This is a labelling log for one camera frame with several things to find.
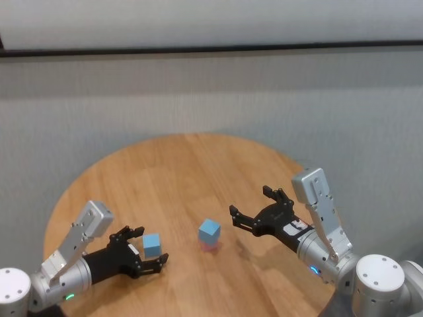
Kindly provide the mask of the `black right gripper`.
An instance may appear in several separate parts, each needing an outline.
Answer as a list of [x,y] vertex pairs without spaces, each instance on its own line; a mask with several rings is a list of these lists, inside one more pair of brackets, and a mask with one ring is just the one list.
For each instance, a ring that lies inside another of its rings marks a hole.
[[295,215],[293,200],[283,189],[273,190],[269,186],[263,186],[262,193],[276,203],[265,207],[256,217],[244,215],[234,205],[230,205],[229,213],[233,226],[252,232],[257,237],[274,236],[296,253],[301,237],[313,230],[313,227]]

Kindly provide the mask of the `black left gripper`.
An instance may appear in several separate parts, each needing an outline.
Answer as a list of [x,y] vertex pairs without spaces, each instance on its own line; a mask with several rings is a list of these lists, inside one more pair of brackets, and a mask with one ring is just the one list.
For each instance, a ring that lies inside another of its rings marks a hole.
[[95,285],[116,275],[137,279],[142,275],[160,273],[169,258],[168,253],[152,260],[141,260],[138,250],[128,241],[143,235],[145,228],[125,226],[111,238],[107,246],[83,256],[87,263],[91,284]]

